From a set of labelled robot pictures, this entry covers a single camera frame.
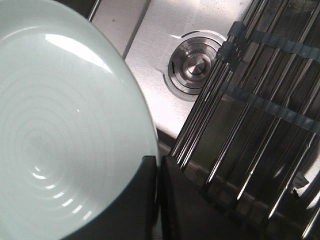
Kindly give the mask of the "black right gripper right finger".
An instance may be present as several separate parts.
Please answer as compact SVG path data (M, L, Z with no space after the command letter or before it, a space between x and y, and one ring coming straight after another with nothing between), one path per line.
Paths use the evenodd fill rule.
M184 175L172 156L160 167L160 212L166 240L267 240L262 231L242 219L226 217L210 205Z

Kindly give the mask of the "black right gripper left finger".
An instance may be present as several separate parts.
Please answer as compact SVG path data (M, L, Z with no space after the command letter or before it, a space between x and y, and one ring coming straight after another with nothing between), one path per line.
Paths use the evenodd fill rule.
M157 217L157 161L146 155L132 180L102 213L65 240L150 240Z

